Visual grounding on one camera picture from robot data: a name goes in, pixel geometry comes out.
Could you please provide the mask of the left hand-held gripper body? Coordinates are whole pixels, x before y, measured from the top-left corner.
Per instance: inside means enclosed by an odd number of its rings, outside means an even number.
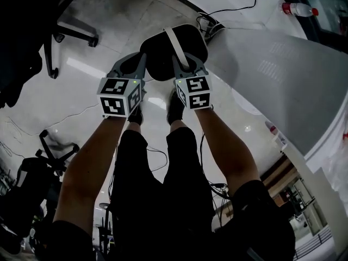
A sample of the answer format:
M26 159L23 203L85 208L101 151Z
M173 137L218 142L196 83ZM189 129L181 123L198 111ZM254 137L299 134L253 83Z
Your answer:
M97 96L103 115L128 118L145 95L144 76L145 70L141 69L125 78L102 78Z

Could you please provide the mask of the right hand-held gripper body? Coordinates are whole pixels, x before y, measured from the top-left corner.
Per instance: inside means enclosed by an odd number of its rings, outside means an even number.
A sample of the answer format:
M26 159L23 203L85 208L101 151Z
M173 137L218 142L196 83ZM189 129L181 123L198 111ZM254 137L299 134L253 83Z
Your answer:
M210 108L212 81L204 69L196 73L187 72L183 79L175 79L176 92L184 106L190 110Z

